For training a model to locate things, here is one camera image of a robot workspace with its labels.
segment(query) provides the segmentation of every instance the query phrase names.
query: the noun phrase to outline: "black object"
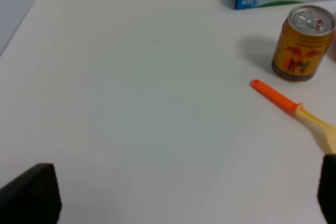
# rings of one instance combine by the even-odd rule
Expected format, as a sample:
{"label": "black object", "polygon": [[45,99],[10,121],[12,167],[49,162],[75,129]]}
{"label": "black object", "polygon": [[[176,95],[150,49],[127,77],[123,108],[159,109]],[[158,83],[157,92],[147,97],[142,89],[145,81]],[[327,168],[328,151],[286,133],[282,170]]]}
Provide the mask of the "black object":
{"label": "black object", "polygon": [[61,209],[53,164],[37,164],[0,190],[1,224],[56,224]]}
{"label": "black object", "polygon": [[324,156],[318,200],[328,224],[336,223],[336,155]]}

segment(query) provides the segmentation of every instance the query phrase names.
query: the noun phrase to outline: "energy drink can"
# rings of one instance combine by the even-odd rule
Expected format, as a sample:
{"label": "energy drink can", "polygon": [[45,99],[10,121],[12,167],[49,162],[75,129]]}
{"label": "energy drink can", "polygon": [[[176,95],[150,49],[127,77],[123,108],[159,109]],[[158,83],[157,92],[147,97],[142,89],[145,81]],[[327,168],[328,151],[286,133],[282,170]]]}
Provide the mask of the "energy drink can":
{"label": "energy drink can", "polygon": [[334,16],[318,6],[294,8],[283,23],[273,57],[274,72],[288,81],[311,79],[332,41]]}

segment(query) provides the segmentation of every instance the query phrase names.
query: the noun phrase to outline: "table surface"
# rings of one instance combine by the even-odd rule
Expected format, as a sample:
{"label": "table surface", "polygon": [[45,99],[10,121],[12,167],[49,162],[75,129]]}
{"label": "table surface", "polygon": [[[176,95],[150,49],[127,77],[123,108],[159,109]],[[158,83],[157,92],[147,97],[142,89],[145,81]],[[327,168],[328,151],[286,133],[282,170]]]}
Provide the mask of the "table surface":
{"label": "table surface", "polygon": [[308,82],[270,69],[293,7],[37,0],[0,57],[0,185],[54,163],[61,224],[325,223],[316,138],[249,86],[336,121],[334,46]]}

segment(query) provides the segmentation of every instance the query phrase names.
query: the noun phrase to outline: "orange handle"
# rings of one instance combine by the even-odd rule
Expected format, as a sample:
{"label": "orange handle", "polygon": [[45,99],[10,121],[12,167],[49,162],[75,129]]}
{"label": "orange handle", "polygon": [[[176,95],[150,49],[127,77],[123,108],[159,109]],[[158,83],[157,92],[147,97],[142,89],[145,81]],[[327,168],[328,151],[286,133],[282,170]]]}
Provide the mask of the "orange handle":
{"label": "orange handle", "polygon": [[259,93],[264,95],[267,99],[269,99],[290,114],[294,114],[297,107],[300,105],[300,103],[294,103],[293,101],[289,100],[287,97],[280,94],[278,91],[271,88],[269,85],[263,83],[260,80],[253,80],[251,82],[251,86]]}

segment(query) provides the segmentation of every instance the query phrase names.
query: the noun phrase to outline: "drink can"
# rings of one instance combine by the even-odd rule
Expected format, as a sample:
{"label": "drink can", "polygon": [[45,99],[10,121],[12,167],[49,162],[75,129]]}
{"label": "drink can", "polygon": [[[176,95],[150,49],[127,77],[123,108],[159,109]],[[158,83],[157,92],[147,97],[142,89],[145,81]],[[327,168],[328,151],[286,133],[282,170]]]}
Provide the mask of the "drink can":
{"label": "drink can", "polygon": [[274,72],[288,81],[311,79],[334,30],[334,16],[326,9],[313,5],[294,8],[282,26],[272,61]]}

